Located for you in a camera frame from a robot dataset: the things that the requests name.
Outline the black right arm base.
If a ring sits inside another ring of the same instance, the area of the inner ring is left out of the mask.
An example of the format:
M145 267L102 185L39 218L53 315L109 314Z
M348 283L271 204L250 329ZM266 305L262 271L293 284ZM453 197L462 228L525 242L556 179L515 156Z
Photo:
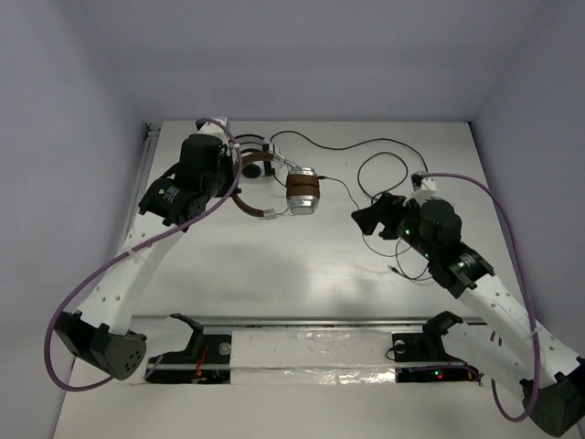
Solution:
M459 328L463 319L444 311L425 322L419 332L392 335L385 358L396 368L397 383L481 383L482 374L456 357L450 356L442 339L452 327Z

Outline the brown silver headphones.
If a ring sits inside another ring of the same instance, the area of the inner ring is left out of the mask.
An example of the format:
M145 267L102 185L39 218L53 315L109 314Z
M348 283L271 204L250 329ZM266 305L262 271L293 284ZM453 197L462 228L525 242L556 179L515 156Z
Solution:
M273 220L285 214L307 216L316 212L321 197L319 176L309 166L294 166L290 160L280 153L256 152L240 159L242 166L258 161L277 161L287 165L290 170L286 178L287 209L276 212L274 209L256 209L241 200L234 192L231 195L236 206L247 215L260 220Z

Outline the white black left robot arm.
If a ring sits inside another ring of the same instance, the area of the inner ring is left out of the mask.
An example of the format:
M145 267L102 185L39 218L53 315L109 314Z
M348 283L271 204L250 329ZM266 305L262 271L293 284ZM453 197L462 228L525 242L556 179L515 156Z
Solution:
M51 317L44 362L55 384L76 389L52 365L54 336L108 380L131 378L151 357L147 336L131 329L135 309L164 257L236 192L242 166L230 134L199 131L183 141L177 161L145 190L123 249L75 287Z

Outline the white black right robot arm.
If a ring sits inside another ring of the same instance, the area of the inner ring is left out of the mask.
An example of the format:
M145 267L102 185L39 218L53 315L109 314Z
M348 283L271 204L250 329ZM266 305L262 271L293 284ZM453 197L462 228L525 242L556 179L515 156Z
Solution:
M494 339L441 312L422 329L423 351L477 368L507 389L543 432L560 437L584 416L584 357L567 347L518 302L493 266L461 239L462 220L445 200L383 195L351 214L363 234L405 241L424 257L431 279L492 328Z

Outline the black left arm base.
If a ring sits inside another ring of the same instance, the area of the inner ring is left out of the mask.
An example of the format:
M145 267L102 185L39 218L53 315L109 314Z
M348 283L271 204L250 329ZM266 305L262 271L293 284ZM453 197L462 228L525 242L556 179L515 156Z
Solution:
M206 333L189 316L170 315L189 327L184 348L168 351L148 362L144 380L151 384L230 384L231 333Z

